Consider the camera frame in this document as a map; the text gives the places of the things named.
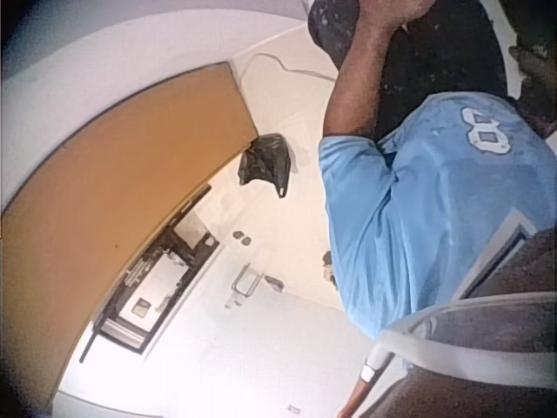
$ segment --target dark pants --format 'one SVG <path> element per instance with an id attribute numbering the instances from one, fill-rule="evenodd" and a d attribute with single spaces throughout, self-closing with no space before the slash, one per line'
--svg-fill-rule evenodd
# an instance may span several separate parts
<path id="1" fill-rule="evenodd" d="M 315 0 L 313 41 L 340 68 L 350 48 L 358 0 Z M 493 26 L 478 0 L 438 0 L 395 32 L 386 56 L 374 139 L 398 127 L 433 93 L 483 91 L 507 99 L 507 78 Z"/>

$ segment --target person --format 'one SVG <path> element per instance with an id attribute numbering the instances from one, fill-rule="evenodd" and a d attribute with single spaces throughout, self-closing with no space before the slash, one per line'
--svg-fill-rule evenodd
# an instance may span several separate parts
<path id="1" fill-rule="evenodd" d="M 335 279 L 349 319 L 372 339 L 449 301 L 509 217 L 537 231 L 555 225 L 555 156 L 504 98 L 433 94 L 377 135 L 390 41 L 434 4 L 359 0 L 319 144 Z M 504 262 L 512 250 L 490 257 Z M 360 376 L 339 417 L 368 392 Z"/>

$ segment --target light blue jersey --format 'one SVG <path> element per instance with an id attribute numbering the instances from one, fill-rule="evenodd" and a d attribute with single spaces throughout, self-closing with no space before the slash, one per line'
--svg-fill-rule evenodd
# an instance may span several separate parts
<path id="1" fill-rule="evenodd" d="M 379 148 L 329 137 L 319 159 L 340 296 L 372 338 L 449 301 L 511 211 L 555 224 L 553 152 L 487 94 L 431 96 Z"/>

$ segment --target black plastic bag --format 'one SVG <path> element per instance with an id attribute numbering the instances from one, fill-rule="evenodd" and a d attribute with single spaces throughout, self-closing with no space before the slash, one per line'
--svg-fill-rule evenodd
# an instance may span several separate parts
<path id="1" fill-rule="evenodd" d="M 290 177 L 290 154 L 285 137 L 279 133 L 263 135 L 252 141 L 242 154 L 238 176 L 240 185 L 254 179 L 273 183 L 278 196 L 283 198 L 288 190 Z"/>

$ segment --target jersey number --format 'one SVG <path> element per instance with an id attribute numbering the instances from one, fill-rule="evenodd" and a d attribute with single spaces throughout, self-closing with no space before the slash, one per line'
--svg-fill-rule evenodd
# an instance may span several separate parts
<path id="1" fill-rule="evenodd" d="M 472 126 L 472 130 L 468 133 L 468 141 L 480 151 L 495 154 L 506 154 L 511 151 L 507 135 L 498 128 L 499 122 L 471 107 L 462 109 L 462 118 Z"/>

